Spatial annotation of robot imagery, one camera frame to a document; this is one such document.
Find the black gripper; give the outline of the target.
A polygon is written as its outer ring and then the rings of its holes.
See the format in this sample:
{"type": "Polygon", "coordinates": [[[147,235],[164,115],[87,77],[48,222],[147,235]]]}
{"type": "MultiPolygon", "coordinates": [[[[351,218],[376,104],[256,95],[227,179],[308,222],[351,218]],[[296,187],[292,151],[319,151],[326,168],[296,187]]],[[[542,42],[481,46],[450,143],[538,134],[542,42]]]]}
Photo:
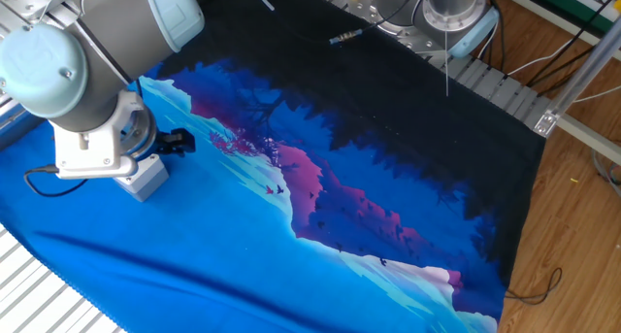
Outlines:
{"type": "Polygon", "coordinates": [[[184,128],[173,129],[170,134],[159,131],[153,143],[153,152],[157,154],[175,153],[184,156],[195,151],[195,137],[184,128]]]}

